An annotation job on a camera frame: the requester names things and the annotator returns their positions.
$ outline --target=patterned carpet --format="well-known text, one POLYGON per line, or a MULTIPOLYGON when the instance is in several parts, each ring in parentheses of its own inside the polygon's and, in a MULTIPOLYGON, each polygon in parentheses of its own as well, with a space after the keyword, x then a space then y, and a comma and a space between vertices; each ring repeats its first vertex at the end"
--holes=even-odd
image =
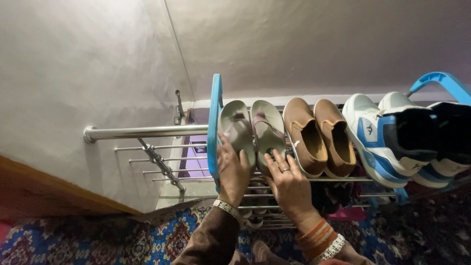
MULTIPOLYGON (((334 222, 332 226, 379 265, 471 264, 470 203, 468 193, 462 192, 404 207, 390 204, 364 222, 334 222)), ((177 210, 146 224, 81 218, 18 223, 0 248, 0 264, 170 264, 209 210, 177 210)), ((251 258, 256 239, 288 261, 305 262, 293 230, 241 231, 237 248, 251 258)))

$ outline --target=silver bracelet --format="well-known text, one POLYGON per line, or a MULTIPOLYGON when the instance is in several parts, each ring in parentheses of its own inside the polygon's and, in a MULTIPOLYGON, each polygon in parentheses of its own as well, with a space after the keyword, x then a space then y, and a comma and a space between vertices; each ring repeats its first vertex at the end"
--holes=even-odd
POLYGON ((236 208, 232 207, 232 205, 220 199, 215 200, 212 205, 213 207, 219 207, 223 209, 224 211, 228 212, 229 214, 231 214, 239 222, 239 225, 242 228, 242 226, 244 225, 244 221, 239 211, 236 208))
POLYGON ((322 252, 321 255, 317 256, 311 264, 319 264, 326 259, 335 257, 340 250, 345 246, 345 238, 341 234, 337 234, 337 238, 330 244, 330 246, 322 252))

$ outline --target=sleeve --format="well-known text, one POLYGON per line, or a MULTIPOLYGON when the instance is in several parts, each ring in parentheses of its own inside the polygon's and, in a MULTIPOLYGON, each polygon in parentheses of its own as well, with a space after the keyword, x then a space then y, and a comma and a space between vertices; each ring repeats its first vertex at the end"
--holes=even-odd
POLYGON ((310 232, 296 235, 296 239, 310 264, 319 264, 328 259, 338 259, 353 265, 373 264, 359 255, 345 238, 322 219, 310 232))
POLYGON ((172 265, 228 264, 236 248, 239 221, 236 209, 216 200, 172 265))

